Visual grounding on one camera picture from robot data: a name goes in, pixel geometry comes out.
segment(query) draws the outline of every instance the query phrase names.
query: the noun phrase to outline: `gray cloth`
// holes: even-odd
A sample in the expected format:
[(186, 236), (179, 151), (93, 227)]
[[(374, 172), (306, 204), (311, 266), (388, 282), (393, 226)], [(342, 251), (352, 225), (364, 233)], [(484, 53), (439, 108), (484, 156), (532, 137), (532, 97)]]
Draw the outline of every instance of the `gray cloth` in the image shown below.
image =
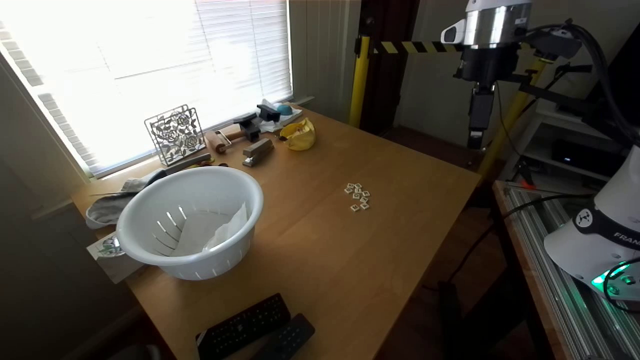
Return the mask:
[[(140, 192), (160, 170), (158, 169), (141, 179), (126, 180), (120, 191)], [(86, 210), (86, 225), (90, 229), (100, 229), (101, 227), (115, 225), (118, 222), (118, 218), (120, 218), (122, 210), (134, 196), (135, 194), (101, 197)]]

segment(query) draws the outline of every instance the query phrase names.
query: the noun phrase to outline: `floor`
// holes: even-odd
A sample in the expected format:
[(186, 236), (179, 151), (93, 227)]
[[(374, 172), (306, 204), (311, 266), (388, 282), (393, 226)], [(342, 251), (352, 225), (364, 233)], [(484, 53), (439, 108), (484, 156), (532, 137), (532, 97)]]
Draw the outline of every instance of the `floor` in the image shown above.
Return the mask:
[[(387, 132), (384, 137), (459, 167), (473, 170), (479, 164), (479, 158), (474, 152), (411, 129), (397, 127)], [(438, 293), (435, 290), (437, 282), (448, 278), (467, 249), (490, 224), (487, 209), (469, 208), (460, 214), (430, 265), (424, 283), (407, 303), (376, 360), (443, 359), (437, 311)], [(504, 267), (498, 239), (495, 235), (489, 235), (454, 280), (463, 311), (469, 310), (475, 304), (484, 289), (491, 285)], [(146, 316), (110, 341), (109, 345), (98, 349), (88, 359), (106, 360), (118, 348), (133, 343), (156, 343), (161, 346), (165, 359), (173, 359)], [(494, 358), (526, 360), (532, 353), (533, 344), (529, 339), (528, 330), (521, 324), (498, 344)]]

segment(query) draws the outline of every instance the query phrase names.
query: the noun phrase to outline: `white colander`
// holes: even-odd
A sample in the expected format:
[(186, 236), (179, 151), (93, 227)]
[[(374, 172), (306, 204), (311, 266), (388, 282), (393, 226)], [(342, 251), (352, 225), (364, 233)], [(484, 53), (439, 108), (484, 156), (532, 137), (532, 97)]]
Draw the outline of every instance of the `white colander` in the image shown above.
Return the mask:
[[(240, 170), (185, 170), (137, 194), (122, 211), (116, 236), (124, 251), (141, 263), (157, 265), (180, 279), (209, 279), (229, 271), (249, 251), (263, 201), (258, 182)], [(170, 256), (189, 214), (210, 211), (231, 217), (243, 203), (249, 220), (227, 241), (206, 252)]]

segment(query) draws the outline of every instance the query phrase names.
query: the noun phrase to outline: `green light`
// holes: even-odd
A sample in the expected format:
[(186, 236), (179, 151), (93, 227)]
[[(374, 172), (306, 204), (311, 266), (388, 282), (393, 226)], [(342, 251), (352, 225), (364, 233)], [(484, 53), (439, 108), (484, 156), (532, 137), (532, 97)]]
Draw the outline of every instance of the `green light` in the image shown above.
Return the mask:
[[(628, 267), (629, 267), (629, 265), (621, 266), (619, 269), (617, 269), (616, 271), (613, 272), (612, 276), (616, 276), (616, 275), (620, 274), (622, 271), (624, 271)], [(598, 290), (603, 291), (602, 283), (604, 282), (604, 278), (607, 277), (608, 274), (609, 274), (609, 271), (607, 270), (607, 271), (604, 272), (604, 274), (602, 274), (602, 275), (596, 277), (595, 279), (593, 279), (591, 281), (591, 284), (593, 286), (595, 286)]]

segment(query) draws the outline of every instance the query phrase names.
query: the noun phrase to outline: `blue ball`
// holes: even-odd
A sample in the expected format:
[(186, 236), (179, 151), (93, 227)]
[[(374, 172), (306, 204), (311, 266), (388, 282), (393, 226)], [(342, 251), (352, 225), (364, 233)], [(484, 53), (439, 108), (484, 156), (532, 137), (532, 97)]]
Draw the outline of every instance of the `blue ball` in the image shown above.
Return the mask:
[(293, 110), (289, 105), (280, 105), (277, 110), (282, 116), (293, 115)]

